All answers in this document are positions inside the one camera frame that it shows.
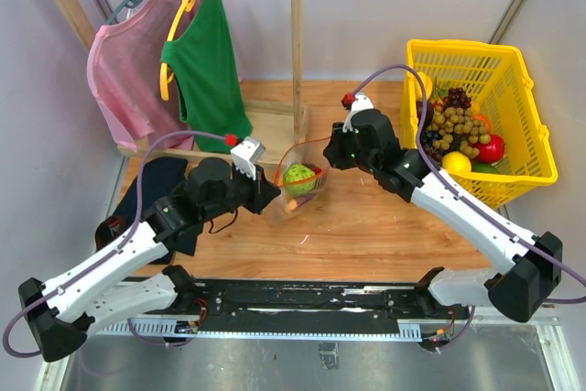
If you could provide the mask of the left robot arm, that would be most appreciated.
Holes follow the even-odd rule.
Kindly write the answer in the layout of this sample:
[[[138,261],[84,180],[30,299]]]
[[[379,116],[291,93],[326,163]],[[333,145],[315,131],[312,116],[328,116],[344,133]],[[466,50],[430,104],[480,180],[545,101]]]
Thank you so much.
[[[206,223],[241,208],[259,214],[279,194],[260,166],[246,175],[218,157],[204,159],[98,253],[58,277],[45,282],[32,277],[19,286],[37,354],[55,362],[118,321],[149,311],[190,311],[200,294],[182,266],[168,266],[132,286],[117,283],[170,252],[193,254]]]

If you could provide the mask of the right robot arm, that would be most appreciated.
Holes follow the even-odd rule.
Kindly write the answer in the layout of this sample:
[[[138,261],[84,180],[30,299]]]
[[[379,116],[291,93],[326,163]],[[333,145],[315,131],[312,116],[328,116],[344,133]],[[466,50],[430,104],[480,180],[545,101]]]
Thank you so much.
[[[354,111],[334,123],[323,155],[334,168],[371,174],[384,190],[440,218],[490,261],[488,269],[431,269],[414,297],[424,317],[453,305],[493,306],[527,322],[558,286],[563,244],[555,234],[536,235],[510,222],[416,149],[401,147],[379,110]]]

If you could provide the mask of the clear zip top bag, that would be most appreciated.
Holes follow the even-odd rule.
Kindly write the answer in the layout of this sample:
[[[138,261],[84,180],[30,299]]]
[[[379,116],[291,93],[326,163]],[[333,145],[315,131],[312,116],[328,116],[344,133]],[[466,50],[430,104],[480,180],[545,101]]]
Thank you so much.
[[[329,136],[292,145],[280,159],[274,183],[280,194],[266,209],[272,223],[283,223],[307,212],[326,190],[331,166],[323,150]]]

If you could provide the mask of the green custard apple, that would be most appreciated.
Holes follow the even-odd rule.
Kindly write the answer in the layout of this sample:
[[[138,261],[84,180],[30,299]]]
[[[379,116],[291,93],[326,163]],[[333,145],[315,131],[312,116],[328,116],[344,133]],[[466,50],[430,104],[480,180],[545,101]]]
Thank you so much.
[[[314,173],[303,164],[293,164],[283,175],[283,185],[291,197],[304,196],[314,190]]]

